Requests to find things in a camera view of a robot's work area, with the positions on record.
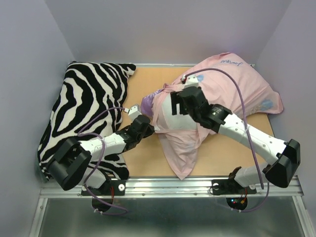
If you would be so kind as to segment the purple princess pillowcase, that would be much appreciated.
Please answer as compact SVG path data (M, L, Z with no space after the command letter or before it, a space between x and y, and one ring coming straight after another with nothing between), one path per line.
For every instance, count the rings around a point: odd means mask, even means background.
M149 115L165 158L179 179L193 170L198 148L208 135L226 135L276 165L278 139L248 124L255 113L280 114L280 95L238 55L211 56L188 70L172 84L147 95L141 112Z

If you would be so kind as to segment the white pillow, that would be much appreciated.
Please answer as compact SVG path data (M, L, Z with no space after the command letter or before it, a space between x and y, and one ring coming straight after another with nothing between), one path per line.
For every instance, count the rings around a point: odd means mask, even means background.
M179 104L176 105L176 115L172 114L172 102L170 93L162 102L158 111L157 126L159 130L196 130L197 123L189 115L181 115Z

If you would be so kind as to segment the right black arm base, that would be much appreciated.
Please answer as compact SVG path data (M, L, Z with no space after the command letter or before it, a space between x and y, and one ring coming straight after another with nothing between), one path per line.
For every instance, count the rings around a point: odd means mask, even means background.
M255 187L242 187L234 180L240 169L241 166L235 168L233 172L229 174L228 179L215 179L212 181L212 184L208 189L208 193L215 196L234 195L234 197L226 198L229 208L231 210L243 212L248 205L248 195L256 194L257 190Z

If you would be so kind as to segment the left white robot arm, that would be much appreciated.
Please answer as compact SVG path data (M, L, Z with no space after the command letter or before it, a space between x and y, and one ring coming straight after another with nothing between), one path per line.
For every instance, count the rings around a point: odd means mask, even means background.
M48 162L47 171L63 190L70 190L83 183L90 162L129 151L141 139L152 135L154 127L150 122L147 116L139 115L130 125L103 138L88 141L68 138Z

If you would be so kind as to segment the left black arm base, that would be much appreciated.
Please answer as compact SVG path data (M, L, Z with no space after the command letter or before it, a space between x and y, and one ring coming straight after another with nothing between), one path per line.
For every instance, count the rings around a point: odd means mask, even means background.
M124 215L127 209L120 206L115 198L125 195L125 180L107 180L100 188L82 186L81 195L92 198L93 211L101 215Z

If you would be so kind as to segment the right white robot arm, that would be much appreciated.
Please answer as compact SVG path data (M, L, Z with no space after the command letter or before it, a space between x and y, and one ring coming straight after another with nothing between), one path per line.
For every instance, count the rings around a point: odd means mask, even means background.
M259 183L287 188L301 163L300 143L270 136L240 119L220 104L210 104L200 87L189 86L171 93L172 114L189 115L203 128L229 137L260 155L265 163L237 167L229 174L227 187L233 193Z

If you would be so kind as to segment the zebra striped pillow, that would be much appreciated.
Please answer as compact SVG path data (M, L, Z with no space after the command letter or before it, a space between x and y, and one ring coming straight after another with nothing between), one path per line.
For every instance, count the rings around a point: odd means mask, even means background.
M65 140L83 133L87 141L94 138L90 133L106 137L118 131L136 68L133 63L80 61L67 66L37 151L37 172L44 182L53 178L47 164Z

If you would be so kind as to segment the aluminium mounting rail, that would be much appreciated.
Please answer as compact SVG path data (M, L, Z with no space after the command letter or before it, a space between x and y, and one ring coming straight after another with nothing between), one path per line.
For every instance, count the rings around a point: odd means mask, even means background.
M210 192L214 180L226 180L224 176L190 176L184 180L176 177L132 177L125 183L125 193L115 199L133 198L226 198L233 195L215 196ZM259 184L255 186L255 194L247 194L250 197L264 197L267 192L267 184L264 189ZM270 184L269 197L302 197L302 190L298 176L294 176L287 188L279 188ZM44 184L40 198L90 198L83 194L81 186L76 186L69 191L64 191L56 182Z

